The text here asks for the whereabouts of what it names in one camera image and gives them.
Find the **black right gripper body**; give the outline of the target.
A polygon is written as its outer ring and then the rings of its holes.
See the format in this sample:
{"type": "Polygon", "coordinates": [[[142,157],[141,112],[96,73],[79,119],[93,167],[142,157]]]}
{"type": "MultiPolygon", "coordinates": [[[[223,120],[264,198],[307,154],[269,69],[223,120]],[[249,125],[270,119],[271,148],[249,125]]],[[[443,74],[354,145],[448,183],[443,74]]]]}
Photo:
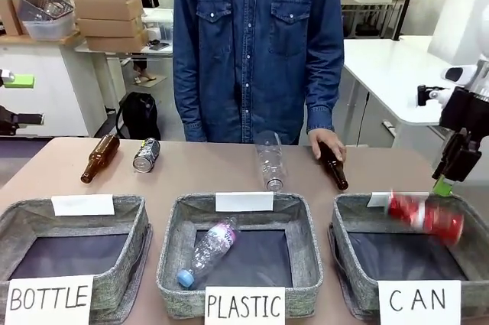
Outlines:
{"type": "Polygon", "coordinates": [[[454,132],[463,128],[472,135],[488,134],[488,101],[456,86],[442,109],[439,124],[454,132]]]}

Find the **person's left hand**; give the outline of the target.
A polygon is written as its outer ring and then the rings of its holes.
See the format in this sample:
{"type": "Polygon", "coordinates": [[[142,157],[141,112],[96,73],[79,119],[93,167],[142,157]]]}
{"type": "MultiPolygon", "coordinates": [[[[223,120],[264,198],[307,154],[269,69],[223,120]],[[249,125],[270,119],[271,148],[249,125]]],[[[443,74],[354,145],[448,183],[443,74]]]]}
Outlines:
{"type": "Polygon", "coordinates": [[[346,147],[337,134],[326,128],[316,128],[308,131],[309,141],[316,160],[321,158],[320,144],[327,145],[339,161],[346,159],[346,147]]]}

